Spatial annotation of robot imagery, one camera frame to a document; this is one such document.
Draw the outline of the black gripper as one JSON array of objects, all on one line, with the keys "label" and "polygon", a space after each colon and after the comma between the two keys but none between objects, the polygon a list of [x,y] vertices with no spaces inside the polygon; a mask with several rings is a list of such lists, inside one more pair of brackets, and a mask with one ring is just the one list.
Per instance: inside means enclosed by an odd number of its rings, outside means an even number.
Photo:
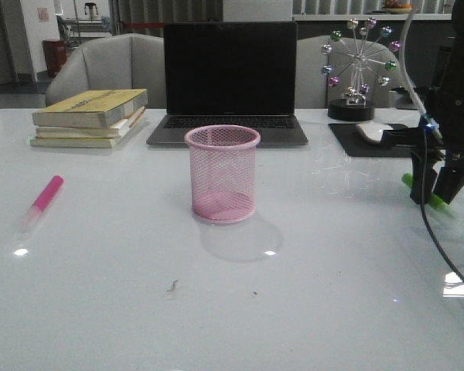
[{"label": "black gripper", "polygon": [[[464,88],[447,91],[419,87],[410,92],[402,88],[397,91],[412,100],[420,111],[420,121],[416,128],[383,131],[380,145],[411,149],[410,197],[415,203],[428,203],[434,184],[434,194],[451,203],[464,187]],[[445,165],[437,174],[434,166],[442,159]]]}]

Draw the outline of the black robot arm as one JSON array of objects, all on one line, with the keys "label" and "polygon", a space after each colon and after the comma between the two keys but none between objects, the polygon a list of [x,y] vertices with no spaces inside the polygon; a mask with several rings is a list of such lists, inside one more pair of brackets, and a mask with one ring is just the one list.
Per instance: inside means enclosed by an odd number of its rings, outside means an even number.
[{"label": "black robot arm", "polygon": [[413,96],[421,114],[416,128],[385,131],[381,144],[411,149],[410,197],[426,204],[432,195],[450,203],[464,186],[464,1],[452,8],[455,38],[438,84],[424,101]]}]

